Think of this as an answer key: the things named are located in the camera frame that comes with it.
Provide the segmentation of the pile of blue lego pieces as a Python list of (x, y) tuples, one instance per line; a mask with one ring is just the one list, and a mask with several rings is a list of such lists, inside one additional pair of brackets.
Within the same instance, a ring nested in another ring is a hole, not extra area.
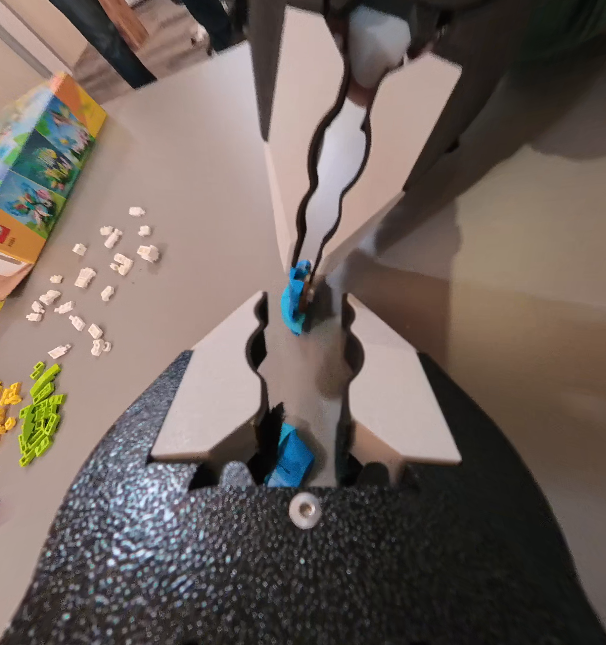
[(276, 463), (266, 476), (268, 488), (299, 488), (306, 481), (313, 466), (315, 455), (299, 436), (298, 430), (283, 423), (280, 431)]

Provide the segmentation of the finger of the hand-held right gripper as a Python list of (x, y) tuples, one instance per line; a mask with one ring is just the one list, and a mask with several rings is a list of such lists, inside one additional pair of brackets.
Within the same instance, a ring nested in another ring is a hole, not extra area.
[(316, 275), (330, 274), (403, 198), (404, 185), (460, 80), (460, 65), (426, 53), (381, 82), (365, 124), (363, 170), (341, 200)]
[(299, 215), (313, 194), (317, 158), (333, 120), (345, 64), (319, 13), (286, 6), (275, 93), (264, 145), (276, 242), (289, 270), (299, 239)]

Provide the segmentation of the blue lego assembly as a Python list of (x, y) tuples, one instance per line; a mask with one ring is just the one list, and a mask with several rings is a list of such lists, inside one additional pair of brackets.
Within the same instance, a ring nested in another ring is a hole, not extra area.
[(313, 298), (312, 269), (309, 260), (300, 260), (292, 266), (280, 300), (283, 323), (297, 337), (304, 332), (307, 308)]

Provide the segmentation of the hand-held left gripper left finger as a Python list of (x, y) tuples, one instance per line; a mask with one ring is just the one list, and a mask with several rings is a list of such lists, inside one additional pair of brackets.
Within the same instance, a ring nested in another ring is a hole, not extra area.
[(255, 292), (191, 349), (151, 459), (202, 466), (220, 481), (234, 472), (261, 484), (275, 456), (267, 384), (267, 292)]

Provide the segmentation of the scatter of white lego pieces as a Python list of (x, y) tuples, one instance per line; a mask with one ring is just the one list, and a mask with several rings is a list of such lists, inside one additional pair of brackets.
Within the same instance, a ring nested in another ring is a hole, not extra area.
[[(142, 217), (146, 214), (146, 210), (142, 206), (131, 206), (128, 213), (132, 217)], [(148, 224), (140, 226), (137, 235), (141, 238), (149, 237), (153, 232), (152, 227)], [(113, 226), (102, 226), (99, 229), (99, 234), (104, 238), (104, 247), (108, 250), (113, 250), (119, 243), (123, 236), (123, 231)], [(83, 243), (77, 243), (73, 246), (72, 252), (80, 257), (83, 257), (88, 250), (88, 247)], [(159, 260), (160, 252), (156, 246), (141, 245), (137, 249), (139, 258), (155, 263)], [(109, 264), (111, 270), (121, 277), (126, 277), (134, 265), (132, 257), (128, 257), (121, 253), (116, 253), (113, 256), (113, 261)], [(97, 277), (97, 271), (91, 267), (83, 267), (80, 269), (73, 286), (80, 290), (87, 290), (91, 286), (94, 279)], [(64, 280), (62, 275), (52, 275), (49, 278), (51, 285), (61, 285)], [(116, 293), (113, 285), (106, 285), (99, 295), (103, 303), (108, 303)], [(39, 297), (37, 297), (31, 305), (31, 310), (26, 314), (26, 320), (31, 323), (40, 323), (46, 313), (51, 310), (58, 315), (66, 316), (70, 321), (72, 327), (79, 333), (84, 330), (89, 334), (92, 345), (90, 348), (93, 357), (100, 357), (105, 353), (112, 351), (113, 343), (105, 338), (104, 330), (95, 323), (91, 323), (87, 327), (86, 321), (77, 314), (72, 312), (75, 309), (74, 301), (66, 301), (60, 304), (57, 302), (62, 297), (61, 291), (57, 289), (49, 289)], [(64, 357), (72, 349), (72, 344), (65, 344), (55, 347), (48, 352), (50, 359), (58, 360)]]

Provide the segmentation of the person's green shirt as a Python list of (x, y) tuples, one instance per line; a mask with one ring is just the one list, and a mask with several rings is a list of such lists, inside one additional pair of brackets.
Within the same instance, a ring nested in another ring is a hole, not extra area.
[(606, 1), (535, 1), (512, 67), (562, 60), (606, 34)]

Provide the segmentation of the colourful lego set box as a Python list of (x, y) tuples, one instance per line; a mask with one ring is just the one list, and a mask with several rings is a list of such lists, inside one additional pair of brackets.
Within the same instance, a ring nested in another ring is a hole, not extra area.
[(34, 264), (55, 228), (106, 120), (65, 72), (0, 117), (0, 276)]

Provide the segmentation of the brown wooden desk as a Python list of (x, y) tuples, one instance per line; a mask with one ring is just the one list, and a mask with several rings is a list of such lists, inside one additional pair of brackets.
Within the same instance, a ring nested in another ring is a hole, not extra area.
[(127, 1), (99, 1), (108, 18), (133, 52), (138, 52), (149, 38), (148, 31)]

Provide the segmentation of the pile of lime lego pieces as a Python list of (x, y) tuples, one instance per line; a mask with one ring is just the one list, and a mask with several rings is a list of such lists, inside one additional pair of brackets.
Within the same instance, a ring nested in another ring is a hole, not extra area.
[(43, 456), (54, 444), (62, 423), (67, 394), (57, 390), (57, 377), (62, 367), (56, 362), (47, 366), (38, 362), (30, 374), (30, 403), (19, 411), (21, 421), (18, 448), (21, 468)]

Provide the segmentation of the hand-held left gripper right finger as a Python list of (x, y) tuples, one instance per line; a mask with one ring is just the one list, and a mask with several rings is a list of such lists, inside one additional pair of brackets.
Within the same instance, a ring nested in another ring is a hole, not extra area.
[(353, 484), (379, 463), (391, 484), (411, 463), (455, 466), (460, 450), (417, 350), (352, 294), (341, 300), (344, 359), (334, 467), (338, 484)]

